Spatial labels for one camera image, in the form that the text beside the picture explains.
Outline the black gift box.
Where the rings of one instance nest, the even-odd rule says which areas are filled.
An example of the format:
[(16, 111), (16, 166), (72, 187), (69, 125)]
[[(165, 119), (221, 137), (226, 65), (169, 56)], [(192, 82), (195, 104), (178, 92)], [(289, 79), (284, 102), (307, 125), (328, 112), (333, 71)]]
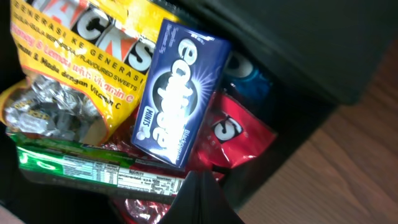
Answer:
[[(221, 25), (277, 81), (261, 109), (279, 137), (221, 184), (228, 202), (239, 210), (337, 106), (359, 101), (387, 48), (397, 40), (397, 1), (170, 2), (203, 24)], [(24, 76), (10, 16), (10, 1), (1, 1), (1, 90)], [(1, 205), (26, 223), (121, 221), (104, 195), (26, 180), (3, 125)]]

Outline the red Hacks candy bag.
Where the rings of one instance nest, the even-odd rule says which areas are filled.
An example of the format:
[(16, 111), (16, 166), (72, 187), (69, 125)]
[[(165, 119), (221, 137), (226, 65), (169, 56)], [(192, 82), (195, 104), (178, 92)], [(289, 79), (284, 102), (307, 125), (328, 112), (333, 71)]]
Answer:
[(137, 114), (133, 113), (104, 145), (133, 158), (130, 168), (167, 177), (186, 178), (191, 170), (210, 170), (220, 181), (233, 168), (260, 156), (277, 133), (239, 100), (219, 93), (204, 120), (197, 145), (183, 169), (176, 169), (142, 152), (130, 142)]

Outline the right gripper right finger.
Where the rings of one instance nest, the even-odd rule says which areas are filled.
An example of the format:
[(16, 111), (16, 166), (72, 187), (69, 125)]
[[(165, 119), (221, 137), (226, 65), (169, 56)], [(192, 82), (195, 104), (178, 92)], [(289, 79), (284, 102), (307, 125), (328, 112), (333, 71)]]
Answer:
[(204, 171), (200, 177), (201, 222), (204, 224), (244, 224), (229, 206), (213, 174)]

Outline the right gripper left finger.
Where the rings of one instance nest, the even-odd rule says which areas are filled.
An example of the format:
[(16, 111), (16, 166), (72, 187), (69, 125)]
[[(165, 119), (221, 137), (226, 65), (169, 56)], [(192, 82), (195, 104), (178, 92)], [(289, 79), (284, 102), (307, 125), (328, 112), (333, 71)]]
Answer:
[(190, 171), (168, 212), (159, 224), (196, 224), (200, 220), (200, 177)]

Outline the blue Oreo cookie pack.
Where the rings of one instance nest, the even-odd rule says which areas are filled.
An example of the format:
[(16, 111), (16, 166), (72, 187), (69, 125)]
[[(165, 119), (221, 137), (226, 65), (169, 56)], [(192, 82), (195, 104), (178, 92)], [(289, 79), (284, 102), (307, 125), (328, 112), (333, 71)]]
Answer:
[(273, 86), (269, 74), (245, 55), (232, 51), (223, 71), (221, 87), (241, 103), (258, 108)]

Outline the green candy bar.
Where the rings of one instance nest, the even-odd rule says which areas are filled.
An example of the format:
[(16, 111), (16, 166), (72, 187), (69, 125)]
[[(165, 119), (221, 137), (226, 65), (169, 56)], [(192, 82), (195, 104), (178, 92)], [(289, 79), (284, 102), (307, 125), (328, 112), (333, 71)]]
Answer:
[(30, 181), (171, 204), (185, 174), (152, 159), (32, 133), (10, 133)]

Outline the dark blue Eclipse gum pack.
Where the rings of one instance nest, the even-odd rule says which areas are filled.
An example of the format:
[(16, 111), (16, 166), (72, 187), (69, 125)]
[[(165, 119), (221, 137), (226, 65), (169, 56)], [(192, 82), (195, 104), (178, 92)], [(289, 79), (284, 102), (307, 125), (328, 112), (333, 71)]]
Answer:
[(188, 161), (231, 43), (164, 19), (131, 142), (176, 168)]

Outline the yellow candy bag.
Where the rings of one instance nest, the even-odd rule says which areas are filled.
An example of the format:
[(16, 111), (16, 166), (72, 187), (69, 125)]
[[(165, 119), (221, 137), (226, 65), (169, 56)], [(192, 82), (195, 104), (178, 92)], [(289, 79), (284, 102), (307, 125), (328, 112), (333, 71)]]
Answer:
[(11, 130), (102, 144), (137, 108), (167, 1), (8, 1), (1, 122)]

